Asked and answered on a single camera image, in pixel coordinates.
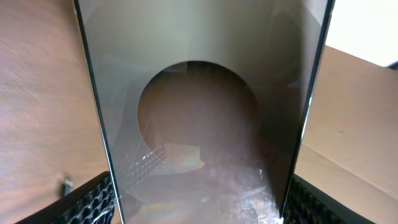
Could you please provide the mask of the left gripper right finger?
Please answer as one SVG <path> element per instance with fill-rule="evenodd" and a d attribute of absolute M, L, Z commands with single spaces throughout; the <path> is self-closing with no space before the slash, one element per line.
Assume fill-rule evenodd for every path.
<path fill-rule="evenodd" d="M 289 186 L 283 212 L 288 224 L 373 224 L 298 175 Z"/>

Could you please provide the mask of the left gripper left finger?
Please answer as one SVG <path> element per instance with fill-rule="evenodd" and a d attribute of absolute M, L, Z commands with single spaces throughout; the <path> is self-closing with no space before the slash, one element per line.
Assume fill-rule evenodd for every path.
<path fill-rule="evenodd" d="M 17 224 L 110 224 L 115 207 L 110 172 L 104 171 Z"/>

